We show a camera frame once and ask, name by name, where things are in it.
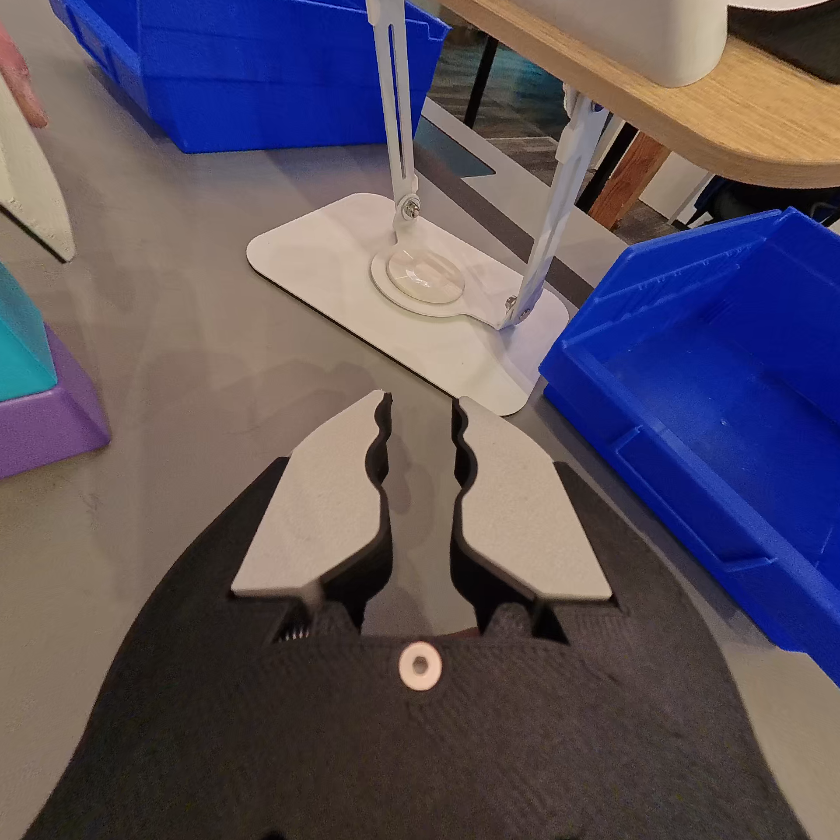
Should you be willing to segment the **wooden table leg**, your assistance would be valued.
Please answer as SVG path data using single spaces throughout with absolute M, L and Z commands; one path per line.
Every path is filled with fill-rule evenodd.
M 607 178 L 588 215 L 608 230 L 621 222 L 667 161 L 670 150 L 638 132 Z

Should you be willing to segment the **black metal leg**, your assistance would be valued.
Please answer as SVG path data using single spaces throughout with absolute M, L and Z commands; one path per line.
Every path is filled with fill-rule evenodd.
M 499 41 L 496 38 L 493 38 L 490 35 L 486 37 L 486 43 L 479 59 L 476 76 L 470 90 L 464 115 L 464 124 L 471 130 L 476 125 L 480 104 L 482 103 L 482 99 L 487 88 L 487 83 L 496 58 L 498 46 Z

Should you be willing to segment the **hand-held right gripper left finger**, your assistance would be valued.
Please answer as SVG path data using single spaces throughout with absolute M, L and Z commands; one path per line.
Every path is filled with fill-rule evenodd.
M 313 616 L 326 602 L 360 631 L 392 574 L 389 470 L 392 394 L 370 392 L 293 449 L 231 592 L 286 597 Z

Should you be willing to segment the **black mat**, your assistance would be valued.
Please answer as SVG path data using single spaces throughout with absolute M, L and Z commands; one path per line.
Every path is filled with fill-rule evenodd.
M 839 2 L 732 2 L 730 34 L 823 81 L 839 83 Z

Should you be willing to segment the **clear suction cup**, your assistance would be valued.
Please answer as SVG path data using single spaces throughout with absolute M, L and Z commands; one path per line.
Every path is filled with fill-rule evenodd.
M 466 287 L 455 263 L 424 247 L 396 245 L 385 260 L 385 271 L 401 292 L 433 305 L 458 300 Z

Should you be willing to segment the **wooden board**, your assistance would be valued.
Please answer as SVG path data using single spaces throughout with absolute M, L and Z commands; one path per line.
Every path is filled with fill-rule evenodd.
M 712 174 L 783 188 L 839 184 L 838 86 L 737 38 L 710 74 L 666 88 L 513 2 L 442 5 Z

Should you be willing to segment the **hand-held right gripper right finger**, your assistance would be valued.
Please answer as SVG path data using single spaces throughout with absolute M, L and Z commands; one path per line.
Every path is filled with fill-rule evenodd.
M 453 401 L 455 500 L 450 576 L 486 634 L 521 607 L 533 636 L 563 636 L 555 606 L 609 606 L 610 586 L 557 464 L 468 397 Z

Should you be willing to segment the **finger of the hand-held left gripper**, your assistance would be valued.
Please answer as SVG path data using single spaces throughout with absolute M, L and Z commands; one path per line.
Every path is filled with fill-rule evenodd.
M 1 79 L 1 208 L 64 263 L 76 256 L 56 177 L 5 79 Z

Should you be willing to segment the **pink object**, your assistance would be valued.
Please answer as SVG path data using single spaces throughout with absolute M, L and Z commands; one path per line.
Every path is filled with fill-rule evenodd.
M 1 73 L 28 124 L 44 129 L 49 124 L 46 111 L 35 93 L 27 61 L 1 24 Z

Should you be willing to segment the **teal plastic block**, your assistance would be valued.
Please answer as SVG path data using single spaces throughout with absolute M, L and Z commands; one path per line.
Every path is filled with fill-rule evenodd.
M 57 381 L 41 312 L 1 265 L 1 401 L 48 391 Z

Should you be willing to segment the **white plastic box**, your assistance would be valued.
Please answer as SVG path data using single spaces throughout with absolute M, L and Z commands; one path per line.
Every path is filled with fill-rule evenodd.
M 728 39 L 725 1 L 516 1 L 514 4 L 665 88 L 707 76 Z

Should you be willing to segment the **purple plastic base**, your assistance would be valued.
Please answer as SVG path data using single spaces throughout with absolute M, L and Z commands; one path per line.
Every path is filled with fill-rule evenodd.
M 57 384 L 1 404 L 1 478 L 104 448 L 111 442 L 109 421 L 95 385 L 45 326 Z

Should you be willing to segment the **white metal stand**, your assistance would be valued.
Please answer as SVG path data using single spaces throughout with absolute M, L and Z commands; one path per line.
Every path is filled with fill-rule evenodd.
M 509 416 L 529 401 L 539 365 L 569 321 L 543 286 L 569 222 L 606 110 L 573 89 L 548 205 L 524 274 L 422 217 L 414 166 L 405 3 L 368 1 L 374 30 L 393 199 L 355 193 L 247 246 L 249 264 L 275 286 L 452 397 Z M 461 298 L 420 302 L 385 271 L 396 245 L 431 249 L 461 270 Z

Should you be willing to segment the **small blue plastic bin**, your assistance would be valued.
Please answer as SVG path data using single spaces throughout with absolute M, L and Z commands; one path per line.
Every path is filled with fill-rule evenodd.
M 839 682 L 839 240 L 788 208 L 628 247 L 545 397 L 776 646 Z

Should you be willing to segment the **large blue plastic bin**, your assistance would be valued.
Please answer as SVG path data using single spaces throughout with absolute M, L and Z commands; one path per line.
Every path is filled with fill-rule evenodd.
M 385 143 L 365 2 L 51 1 L 184 153 Z

